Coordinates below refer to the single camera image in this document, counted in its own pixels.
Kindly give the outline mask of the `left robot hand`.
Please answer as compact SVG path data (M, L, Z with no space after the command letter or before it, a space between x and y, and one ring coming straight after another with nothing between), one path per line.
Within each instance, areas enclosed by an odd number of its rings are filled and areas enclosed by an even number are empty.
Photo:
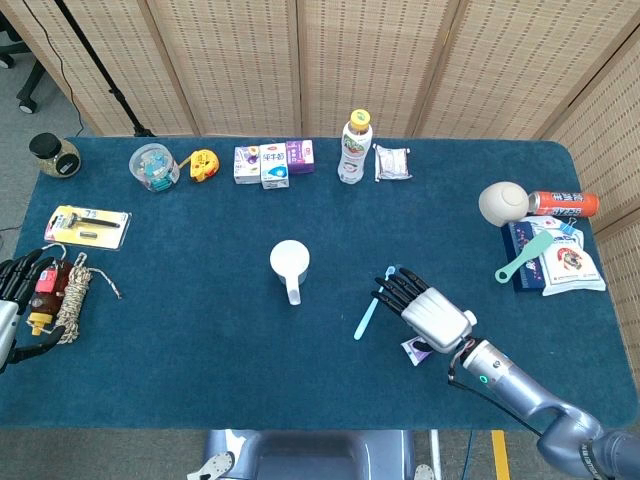
M19 320L35 292L41 273L54 261L53 257L41 259L43 252L43 248L38 248L17 259L0 262L0 374L9 364L48 352L65 331L63 326L58 326L40 343L16 346Z

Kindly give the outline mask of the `purple white toothpaste tube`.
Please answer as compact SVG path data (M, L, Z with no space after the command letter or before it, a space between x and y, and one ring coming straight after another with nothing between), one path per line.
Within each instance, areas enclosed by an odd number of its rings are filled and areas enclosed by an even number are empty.
M401 343L401 347L413 366L418 366L432 353L432 348L419 336Z

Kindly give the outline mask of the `light blue toothbrush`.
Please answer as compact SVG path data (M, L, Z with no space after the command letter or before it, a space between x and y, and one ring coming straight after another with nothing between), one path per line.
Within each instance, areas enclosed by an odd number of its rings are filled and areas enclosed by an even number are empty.
M390 265L386 269L384 279L388 280L390 275L394 274L395 271L396 271L395 266L394 265ZM359 324L358 324L358 326L357 326L357 328L356 328L356 330L354 332L353 338L356 341L360 340L362 338L362 336L364 335L364 333L365 333L365 331L366 331L366 329L367 329L367 327L369 325L369 322L370 322L370 320L371 320L371 318L372 318L372 316L374 314L374 311L375 311L375 309L377 307L378 302L379 302L379 300L376 297L372 298L367 310L365 311L364 315L362 316L362 318L361 318L361 320L360 320L360 322L359 322Z

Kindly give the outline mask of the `white cup with handle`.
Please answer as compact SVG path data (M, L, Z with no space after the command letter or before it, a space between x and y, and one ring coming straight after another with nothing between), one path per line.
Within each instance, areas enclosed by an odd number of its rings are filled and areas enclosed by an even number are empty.
M297 240L283 240L272 248L269 261L286 288L289 304L300 305L300 286L306 279L310 265L307 247Z

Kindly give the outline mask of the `teal rice spoon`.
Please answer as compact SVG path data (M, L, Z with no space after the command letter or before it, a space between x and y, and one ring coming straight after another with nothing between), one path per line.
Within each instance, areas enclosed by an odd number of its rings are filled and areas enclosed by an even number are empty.
M542 255L552 245L553 241L554 237L547 231L534 236L523 246L514 260L495 272L495 280L501 284L507 283L521 266Z

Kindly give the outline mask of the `beige upturned bowl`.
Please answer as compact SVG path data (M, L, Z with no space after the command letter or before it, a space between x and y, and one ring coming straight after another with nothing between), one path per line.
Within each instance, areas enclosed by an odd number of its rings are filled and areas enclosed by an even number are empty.
M481 192L478 206L487 222L502 227L527 216L529 196L518 184L501 181L491 184Z

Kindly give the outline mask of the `white snack bag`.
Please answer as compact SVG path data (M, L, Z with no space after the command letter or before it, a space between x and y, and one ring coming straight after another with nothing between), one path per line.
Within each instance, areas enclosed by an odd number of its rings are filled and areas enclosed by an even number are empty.
M540 255L540 263L545 282L543 296L573 290L606 290L592 257L572 237L556 236Z

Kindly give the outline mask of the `yellow floor tape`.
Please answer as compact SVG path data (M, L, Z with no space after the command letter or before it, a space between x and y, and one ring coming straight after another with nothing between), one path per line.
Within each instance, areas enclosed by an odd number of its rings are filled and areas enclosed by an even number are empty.
M496 480L511 480L505 432L502 430L492 430L491 441L494 454Z

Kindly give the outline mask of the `glass jar black lid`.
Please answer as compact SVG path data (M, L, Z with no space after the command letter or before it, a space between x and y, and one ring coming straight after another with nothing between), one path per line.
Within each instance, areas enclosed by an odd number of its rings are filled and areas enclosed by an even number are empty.
M78 149L68 140L45 132L29 142L30 152L38 159L42 173L54 178L68 178L81 168Z

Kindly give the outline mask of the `drink bottle yellow cap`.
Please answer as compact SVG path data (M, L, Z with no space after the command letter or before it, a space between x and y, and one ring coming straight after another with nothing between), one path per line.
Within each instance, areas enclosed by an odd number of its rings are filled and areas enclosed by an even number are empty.
M353 110L341 135L341 158L337 174L343 183L353 185L362 179L372 138L370 113L365 109Z

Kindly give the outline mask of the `grey blue robot torso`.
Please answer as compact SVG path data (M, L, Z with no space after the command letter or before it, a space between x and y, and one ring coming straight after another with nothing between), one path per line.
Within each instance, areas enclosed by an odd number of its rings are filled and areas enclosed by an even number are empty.
M410 430L211 430L186 480L442 480Z

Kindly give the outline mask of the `blue table cloth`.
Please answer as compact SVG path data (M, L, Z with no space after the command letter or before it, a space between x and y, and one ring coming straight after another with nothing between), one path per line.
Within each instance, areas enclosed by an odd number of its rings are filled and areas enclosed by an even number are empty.
M511 419L447 382L448 361L413 366L412 336L384 306L354 331L389 265L406 267L478 319L496 345L556 395L609 427L631 423L636 388L610 297L544 297L495 281L499 229L478 209L500 180L577 191L553 142L404 140L412 177L354 185L337 176L340 143L313 142L315 171L288 188L238 185L238 138L168 138L185 157L209 148L220 172L162 193L130 173L133 137L76 140L71 178L41 176L17 249L40 246L57 206L129 212L119 250L92 249L78 339L0 375L0 426L250 429L507 429ZM271 268L272 248L310 253L301 304Z

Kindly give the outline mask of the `clear plastic jar of clips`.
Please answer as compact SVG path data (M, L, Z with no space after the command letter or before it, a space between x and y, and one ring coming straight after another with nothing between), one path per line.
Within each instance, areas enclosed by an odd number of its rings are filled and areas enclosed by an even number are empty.
M178 163L159 143L148 143L130 157L131 174L149 191L157 193L174 186L180 177Z

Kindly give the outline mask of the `white blue milk carton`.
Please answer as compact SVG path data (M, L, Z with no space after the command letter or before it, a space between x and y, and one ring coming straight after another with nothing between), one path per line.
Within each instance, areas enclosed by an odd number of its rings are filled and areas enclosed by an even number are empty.
M286 144L281 142L260 145L259 154L262 187L265 190L288 188Z

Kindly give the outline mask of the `black tripod stand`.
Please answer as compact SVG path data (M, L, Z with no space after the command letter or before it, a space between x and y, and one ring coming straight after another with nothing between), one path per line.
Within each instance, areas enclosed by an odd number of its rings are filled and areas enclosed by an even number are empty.
M91 45L89 39L87 38L81 26L79 25L79 23L77 22L77 20L75 19L75 17L67 7L67 5L65 4L64 0L53 0L53 2L57 6L57 8L60 10L61 14L65 18L69 26L71 27L72 31L80 41L81 45L89 55L94 65L97 67L103 79L107 83L109 93L119 103L119 105L124 110L129 120L131 121L133 130L134 130L134 136L135 137L154 137L154 134L151 132L151 130L144 127L143 124L140 122L140 120L137 118L136 114L134 113L131 106L127 102L125 95L116 85L112 76L109 74L104 63L98 56L94 47Z

